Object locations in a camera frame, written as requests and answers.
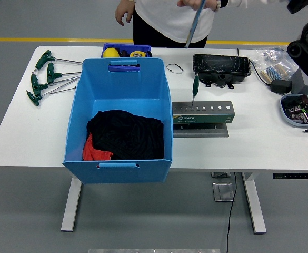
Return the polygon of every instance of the white shirt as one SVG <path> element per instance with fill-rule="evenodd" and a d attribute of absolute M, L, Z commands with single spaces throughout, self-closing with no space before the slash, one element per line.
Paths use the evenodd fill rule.
<path fill-rule="evenodd" d="M 271 3 L 279 0 L 228 0 L 227 6 L 247 8 L 250 4 Z M 178 7 L 177 0 L 136 0 L 138 15 L 164 36 L 185 43 L 189 35 L 196 11 L 188 6 Z M 214 18 L 211 9 L 204 9 L 191 42 L 198 42 L 210 33 Z"/>

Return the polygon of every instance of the plastic bag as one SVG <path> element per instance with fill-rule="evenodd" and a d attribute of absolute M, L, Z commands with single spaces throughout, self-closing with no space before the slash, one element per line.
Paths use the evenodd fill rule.
<path fill-rule="evenodd" d="M 268 83 L 275 79 L 289 80 L 298 69 L 287 53 L 287 46 L 255 49 L 249 55 L 260 76 Z"/>

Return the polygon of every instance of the red cloth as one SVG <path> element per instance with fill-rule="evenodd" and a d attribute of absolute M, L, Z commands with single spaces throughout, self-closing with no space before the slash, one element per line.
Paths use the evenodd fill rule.
<path fill-rule="evenodd" d="M 92 134 L 88 136 L 83 150 L 84 161 L 105 161 L 110 160 L 113 153 L 109 151 L 101 151 L 93 148 Z"/>

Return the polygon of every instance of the table leg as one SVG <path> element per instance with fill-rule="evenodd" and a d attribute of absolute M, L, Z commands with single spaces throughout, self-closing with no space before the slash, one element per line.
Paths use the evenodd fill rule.
<path fill-rule="evenodd" d="M 256 176 L 257 173 L 243 173 L 245 191 L 247 201 L 249 202 L 254 233 L 266 233 L 263 213 L 261 211 L 258 193 L 254 183 Z"/>
<path fill-rule="evenodd" d="M 61 226 L 62 232 L 73 232 L 76 209 L 79 202 L 80 190 L 81 190 L 81 181 L 78 178 L 73 177 L 68 192 L 63 224 Z"/>

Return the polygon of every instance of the black charger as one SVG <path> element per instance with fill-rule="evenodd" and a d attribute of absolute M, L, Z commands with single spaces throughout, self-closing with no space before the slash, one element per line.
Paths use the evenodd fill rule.
<path fill-rule="evenodd" d="M 292 90 L 292 81 L 275 79 L 271 82 L 270 88 L 272 92 L 278 94 L 287 94 Z"/>

